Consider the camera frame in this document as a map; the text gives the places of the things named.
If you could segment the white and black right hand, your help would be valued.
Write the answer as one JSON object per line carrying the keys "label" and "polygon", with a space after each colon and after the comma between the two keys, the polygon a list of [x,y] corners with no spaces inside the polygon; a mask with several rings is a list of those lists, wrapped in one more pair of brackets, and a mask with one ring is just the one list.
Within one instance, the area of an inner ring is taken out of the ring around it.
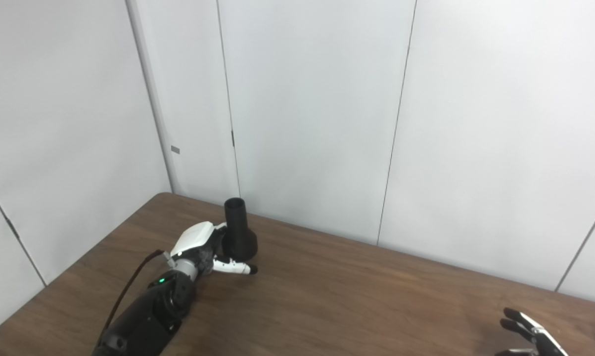
{"label": "white and black right hand", "polygon": [[521,311],[512,308],[503,309],[504,318],[500,320],[503,329],[517,333],[534,345],[533,349],[507,349],[496,353],[497,356],[566,356],[567,352],[550,335],[548,330]]}

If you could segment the white and black left hand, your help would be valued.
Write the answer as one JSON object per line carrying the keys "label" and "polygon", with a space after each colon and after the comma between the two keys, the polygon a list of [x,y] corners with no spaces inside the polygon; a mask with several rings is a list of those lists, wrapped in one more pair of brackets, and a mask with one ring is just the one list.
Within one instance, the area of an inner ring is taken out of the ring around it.
{"label": "white and black left hand", "polygon": [[225,222],[219,225],[200,222],[187,228],[169,253],[168,264],[171,269],[186,275],[192,282],[214,271],[245,275],[258,273],[255,265],[218,254],[217,250],[227,230]]}

